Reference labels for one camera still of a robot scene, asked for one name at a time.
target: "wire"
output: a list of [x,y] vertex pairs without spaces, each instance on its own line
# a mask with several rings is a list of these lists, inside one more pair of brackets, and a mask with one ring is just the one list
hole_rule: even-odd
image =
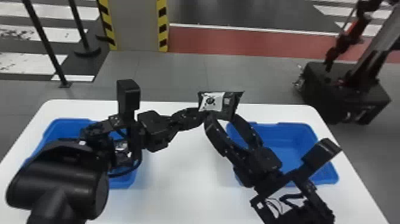
[[122,171],[122,172],[120,172],[120,173],[110,173],[110,174],[108,175],[108,177],[109,177],[109,178],[117,178],[117,177],[120,177],[120,176],[127,175],[128,173],[130,173],[130,172],[136,170],[136,169],[140,166],[140,164],[142,164],[142,152],[141,152],[141,151],[140,151],[140,157],[139,157],[139,159],[137,160],[137,163],[136,163],[135,165],[133,165],[133,166],[130,167],[129,169],[127,169],[127,170],[125,170],[125,171]]
[[278,205],[279,205],[279,207],[280,207],[280,211],[278,211],[280,214],[283,214],[283,206],[282,206],[282,203],[278,200],[278,199],[276,199],[276,198],[267,198],[267,200],[274,200],[274,201],[276,201],[276,203],[278,203]]
[[121,131],[121,129],[117,129],[114,127],[113,123],[111,122],[110,118],[108,118],[108,122],[110,123],[112,129],[117,132],[123,139],[127,140],[127,135]]
[[266,203],[269,206],[271,206],[272,208],[274,208],[278,212],[278,216],[280,216],[280,211],[279,211],[278,207],[276,207],[276,205],[274,203],[272,203],[271,201],[266,201]]

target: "metal pole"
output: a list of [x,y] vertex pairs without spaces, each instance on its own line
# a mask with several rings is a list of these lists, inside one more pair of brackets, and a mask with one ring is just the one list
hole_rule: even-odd
[[70,3],[70,7],[71,7],[71,10],[72,10],[72,15],[74,15],[74,19],[75,19],[75,22],[76,22],[76,27],[78,28],[79,35],[80,35],[80,38],[82,39],[83,46],[84,46],[84,48],[88,49],[89,48],[89,42],[88,42],[88,39],[86,38],[85,31],[83,30],[82,21],[81,21],[81,19],[79,17],[79,13],[78,13],[78,9],[77,9],[76,4],[75,4],[75,0],[68,0],[68,2]]
[[40,20],[36,15],[35,10],[33,9],[32,2],[30,0],[22,0],[22,3],[24,4],[25,9],[30,16],[30,19],[32,20],[32,23],[35,26],[35,29],[40,36],[40,39],[42,40],[42,43],[46,49],[47,54],[50,57],[51,63],[53,64],[58,77],[60,77],[61,81],[60,87],[69,88],[71,86],[71,83],[67,82],[67,79],[65,79],[63,70],[61,69],[61,66],[58,63],[57,58],[55,57],[53,48],[51,47],[50,42],[45,34],[45,31],[43,30],[42,24],[40,23]]

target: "gray floor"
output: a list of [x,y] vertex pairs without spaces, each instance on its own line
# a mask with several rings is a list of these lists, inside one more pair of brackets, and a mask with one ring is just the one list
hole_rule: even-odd
[[[93,84],[0,80],[0,158],[12,146],[37,109],[49,99],[115,99],[115,81],[134,78],[142,99],[196,101],[199,90],[246,91],[242,102],[301,104],[292,82],[307,61],[222,55],[110,52]],[[390,223],[398,223],[400,151],[400,65],[387,64],[380,74],[393,102],[369,126],[330,126],[336,139]]]

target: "stanchion post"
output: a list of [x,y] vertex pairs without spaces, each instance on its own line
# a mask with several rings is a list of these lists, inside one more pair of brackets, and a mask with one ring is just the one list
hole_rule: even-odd
[[36,15],[36,12],[35,12],[35,9],[33,8],[32,2],[30,0],[22,0],[22,3],[24,4],[25,9],[30,16],[30,19],[32,20],[32,23],[35,26],[35,29],[36,29],[37,33],[39,34],[40,39],[42,40],[42,43],[46,49],[47,54],[49,55],[51,63],[54,66],[55,72],[57,73],[58,77],[60,78],[60,81],[61,81],[60,88],[69,88],[72,85],[72,83],[68,82],[67,79],[65,79],[64,72],[63,72],[60,64],[58,63],[57,58],[55,57],[53,48],[51,47],[50,42],[47,39],[47,36],[45,34],[45,31],[43,30],[43,27],[42,27],[42,24],[40,23],[38,15]]
[[95,45],[95,43],[93,43],[91,46],[89,45],[88,37],[86,36],[86,33],[83,29],[82,21],[79,17],[75,0],[68,0],[68,2],[70,4],[72,15],[74,16],[76,27],[78,28],[79,35],[83,44],[83,49],[79,46],[78,49],[75,49],[75,54],[81,57],[93,57],[99,55],[101,52],[101,48]]

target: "blue tray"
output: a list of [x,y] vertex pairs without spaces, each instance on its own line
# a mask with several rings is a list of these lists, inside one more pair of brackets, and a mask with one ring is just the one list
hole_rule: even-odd
[[[282,161],[283,166],[280,170],[283,173],[301,166],[303,164],[301,157],[318,141],[311,127],[303,123],[258,124],[250,122],[250,124],[264,141],[264,146],[271,148]],[[226,130],[232,140],[242,147],[247,147],[231,123],[227,125]],[[311,180],[316,185],[334,184],[338,182],[339,177],[332,163],[328,162],[312,175]]]
[[[88,126],[89,124],[95,123],[89,119],[56,119],[46,129],[43,134],[43,138],[39,145],[36,147],[31,156],[38,153],[48,142],[55,141],[59,138],[77,138],[81,128]],[[116,132],[111,132],[115,140],[121,139],[121,136]],[[127,168],[114,169],[111,173],[119,173]],[[135,181],[137,169],[124,176],[110,179],[110,188],[128,188]]]

